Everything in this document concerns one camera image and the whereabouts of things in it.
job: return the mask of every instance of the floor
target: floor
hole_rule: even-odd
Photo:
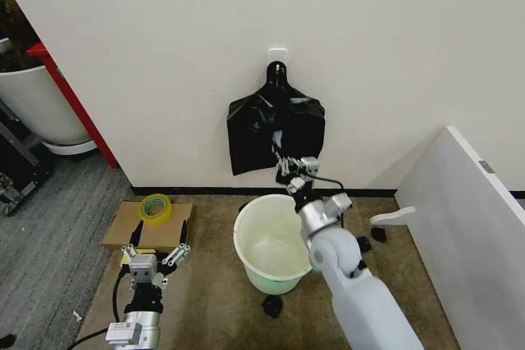
[[[80,327],[82,336],[111,321],[120,256],[100,242],[118,203],[127,198],[128,180],[100,156],[60,160],[54,176],[16,214],[0,218],[0,336],[16,334],[13,349],[62,350]],[[231,240],[238,207],[251,199],[173,197],[196,206],[194,253],[164,293],[161,349],[348,348],[318,274],[308,274],[282,297],[279,319],[263,313],[265,296],[247,281]],[[397,208],[393,198],[353,200],[345,224],[370,239],[368,219]],[[386,282],[427,349],[458,348],[408,230],[387,234],[385,244],[371,240],[367,264]],[[131,296],[127,280],[119,292],[120,310]],[[73,311],[84,321],[77,322]],[[100,348],[107,348],[103,337],[78,347]]]
[[[13,349],[66,348],[82,323],[110,253],[100,247],[118,203],[130,196],[121,170],[99,156],[61,159],[40,190],[0,217],[0,337]]]
[[[343,349],[349,348],[331,309],[331,295],[320,274],[305,276],[284,294],[278,319],[264,314],[266,297],[254,288],[235,254],[232,230],[238,208],[252,200],[242,196],[172,196],[196,206],[190,235],[193,253],[170,278],[163,294],[160,350],[213,349]],[[387,243],[370,237],[368,219],[397,209],[393,198],[355,198],[345,225],[366,235],[372,250],[365,261],[382,278],[404,310],[426,349],[457,349],[424,266],[406,228],[388,229]],[[112,286],[119,270],[114,252],[80,336],[112,322]],[[122,281],[119,311],[130,301],[130,278]],[[82,343],[79,350],[104,347],[104,336]]]

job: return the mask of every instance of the cardboard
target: cardboard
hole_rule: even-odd
[[[102,244],[109,249],[120,249],[130,241],[131,233],[140,222],[137,211],[140,202],[123,201],[116,211],[115,219]],[[158,252],[171,252],[179,243],[188,243],[192,226],[193,204],[172,203],[171,219],[158,226],[146,225],[142,229],[139,248],[151,248]]]

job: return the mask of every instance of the bucket rim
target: bucket rim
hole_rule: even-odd
[[[239,215],[235,218],[235,224],[233,226],[233,244],[235,246],[235,251],[237,252],[237,256],[239,256],[240,260],[243,262],[245,266],[247,266],[251,271],[253,271],[255,274],[262,276],[265,279],[274,280],[276,282],[286,282],[288,280],[296,280],[300,279],[303,276],[305,276],[309,271],[312,270],[312,265],[308,262],[308,268],[304,268],[300,272],[294,275],[286,275],[286,276],[276,276],[276,275],[270,275],[266,272],[262,272],[257,267],[255,267],[251,262],[249,262],[246,257],[244,257],[244,254],[240,251],[239,246],[239,236],[237,234],[237,227],[240,223],[239,218],[243,216],[243,214],[246,212],[246,210],[253,205],[257,201],[266,200],[269,198],[283,198],[287,200],[293,200],[292,197],[286,196],[284,194],[267,194],[261,197],[257,197],[254,200],[250,201],[248,204],[246,204],[243,209],[240,210]]]

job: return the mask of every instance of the tape roll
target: tape roll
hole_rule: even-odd
[[[139,218],[145,225],[161,225],[171,218],[173,208],[164,194],[152,194],[140,202]]]

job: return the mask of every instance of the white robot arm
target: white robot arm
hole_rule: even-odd
[[[364,265],[357,239],[337,225],[338,216],[352,206],[349,197],[341,193],[324,203],[314,196],[318,167],[314,157],[279,158],[277,180],[286,180],[295,200],[310,262],[330,288],[334,312],[350,346],[353,350],[423,349],[389,289]]]

